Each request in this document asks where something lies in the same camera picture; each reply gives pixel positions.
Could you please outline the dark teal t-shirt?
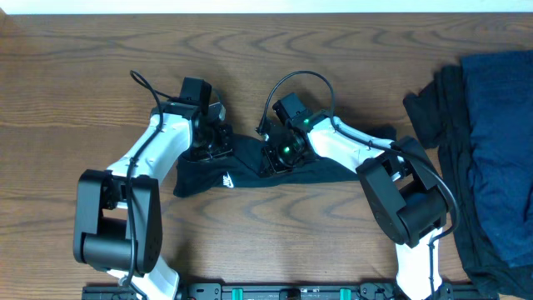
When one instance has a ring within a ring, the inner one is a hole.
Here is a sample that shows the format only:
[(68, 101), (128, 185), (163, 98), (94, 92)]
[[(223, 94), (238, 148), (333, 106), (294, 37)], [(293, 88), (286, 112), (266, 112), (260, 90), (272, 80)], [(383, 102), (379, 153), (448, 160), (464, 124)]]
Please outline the dark teal t-shirt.
[(317, 150), (320, 142), (314, 142), (310, 138), (309, 141), (317, 160), (273, 177), (260, 177), (261, 149), (264, 142), (254, 137), (232, 132), (232, 155), (212, 161), (193, 162), (189, 156), (189, 148), (177, 160), (177, 182), (173, 194), (179, 198), (187, 198), (211, 188), (269, 188), (282, 184), (359, 180), (353, 160), (343, 164), (320, 154)]

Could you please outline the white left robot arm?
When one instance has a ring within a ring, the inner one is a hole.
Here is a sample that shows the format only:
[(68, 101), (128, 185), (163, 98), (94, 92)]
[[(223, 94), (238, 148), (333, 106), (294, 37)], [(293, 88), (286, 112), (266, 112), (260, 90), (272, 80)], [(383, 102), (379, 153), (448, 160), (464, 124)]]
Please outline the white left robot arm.
[(132, 78), (154, 97), (149, 125), (130, 150), (103, 171), (78, 180), (73, 234), (77, 262), (117, 278), (115, 286), (86, 286), (84, 299), (187, 299), (188, 288), (161, 255), (159, 188), (177, 159), (212, 162), (232, 153), (225, 108), (212, 86), (186, 77), (178, 96)]

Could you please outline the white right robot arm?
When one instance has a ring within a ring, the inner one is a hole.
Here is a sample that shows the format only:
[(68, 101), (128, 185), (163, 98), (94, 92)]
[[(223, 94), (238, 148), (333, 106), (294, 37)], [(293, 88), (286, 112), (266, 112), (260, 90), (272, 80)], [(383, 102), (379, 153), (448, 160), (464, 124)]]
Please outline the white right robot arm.
[(330, 159), (356, 174), (381, 230), (396, 245), (396, 284), (409, 299), (435, 299), (442, 284), (438, 241), (449, 234), (455, 197), (413, 137), (373, 137), (346, 125), (333, 110), (313, 112), (291, 93), (263, 116), (263, 176), (288, 173)]

